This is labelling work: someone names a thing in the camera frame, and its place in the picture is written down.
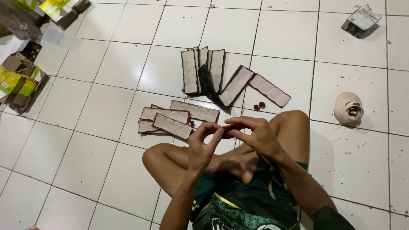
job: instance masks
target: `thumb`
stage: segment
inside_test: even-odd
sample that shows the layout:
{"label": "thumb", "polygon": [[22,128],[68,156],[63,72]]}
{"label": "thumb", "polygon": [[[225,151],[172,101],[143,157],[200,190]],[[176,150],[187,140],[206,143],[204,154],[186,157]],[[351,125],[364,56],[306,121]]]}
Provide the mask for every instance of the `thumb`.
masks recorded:
{"label": "thumb", "polygon": [[219,144],[220,140],[222,139],[223,133],[225,129],[220,127],[214,134],[213,139],[207,144],[213,152],[216,150],[217,145]]}
{"label": "thumb", "polygon": [[232,129],[228,131],[227,134],[241,140],[242,142],[246,143],[248,146],[251,146],[249,145],[249,138],[250,138],[249,135],[244,134],[236,129]]}

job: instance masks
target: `white tile floor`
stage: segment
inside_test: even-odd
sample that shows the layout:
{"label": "white tile floor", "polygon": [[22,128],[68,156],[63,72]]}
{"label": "white tile floor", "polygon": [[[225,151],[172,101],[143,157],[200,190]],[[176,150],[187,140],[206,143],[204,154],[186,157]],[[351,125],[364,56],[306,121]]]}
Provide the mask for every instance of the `white tile floor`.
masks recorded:
{"label": "white tile floor", "polygon": [[[340,27],[366,2],[382,20],[356,39]],[[170,197],[142,154],[185,143],[141,136],[137,121],[171,100],[217,108],[180,89],[180,51],[208,46],[226,49],[224,84],[242,64],[292,96],[279,109],[247,87],[220,124],[243,109],[266,119],[304,111],[309,172],[340,213],[356,229],[408,229],[408,16],[406,0],[93,0],[66,31],[84,38],[78,52],[41,41],[36,64],[51,79],[35,106],[22,116],[0,106],[0,228],[157,230]],[[332,115],[343,91],[362,99],[359,129]],[[255,112],[259,101],[267,107]],[[216,153],[238,145],[224,140]]]}

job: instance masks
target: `red round object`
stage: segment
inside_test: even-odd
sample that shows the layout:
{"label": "red round object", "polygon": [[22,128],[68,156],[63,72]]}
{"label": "red round object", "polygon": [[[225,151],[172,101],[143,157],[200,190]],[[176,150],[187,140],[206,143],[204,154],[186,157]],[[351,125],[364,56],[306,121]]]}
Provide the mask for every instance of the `red round object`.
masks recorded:
{"label": "red round object", "polygon": [[258,105],[260,106],[260,108],[265,108],[265,103],[264,102],[259,102]]}

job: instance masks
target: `plastic bag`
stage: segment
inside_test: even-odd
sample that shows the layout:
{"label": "plastic bag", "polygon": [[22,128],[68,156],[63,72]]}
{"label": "plastic bag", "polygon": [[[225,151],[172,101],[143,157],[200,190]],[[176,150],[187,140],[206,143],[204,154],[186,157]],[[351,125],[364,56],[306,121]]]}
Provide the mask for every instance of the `plastic bag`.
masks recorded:
{"label": "plastic bag", "polygon": [[36,40],[40,29],[36,22],[40,15],[17,0],[0,0],[0,24],[4,25],[20,40]]}

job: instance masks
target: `hand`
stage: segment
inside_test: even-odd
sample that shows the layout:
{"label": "hand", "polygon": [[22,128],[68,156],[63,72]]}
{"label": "hand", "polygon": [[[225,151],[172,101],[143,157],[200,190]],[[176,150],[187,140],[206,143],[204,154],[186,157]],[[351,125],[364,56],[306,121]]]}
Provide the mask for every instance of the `hand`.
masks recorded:
{"label": "hand", "polygon": [[[222,139],[224,129],[213,122],[203,122],[199,128],[189,136],[189,166],[188,171],[201,175],[207,168],[210,160],[216,150],[217,145]],[[210,143],[203,143],[205,138],[213,135]]]}
{"label": "hand", "polygon": [[[257,153],[275,160],[277,155],[284,151],[266,119],[241,116],[227,119],[225,123],[236,125],[236,129],[227,131],[226,135],[243,141]],[[249,128],[253,133],[247,135],[240,132],[243,128]]]}

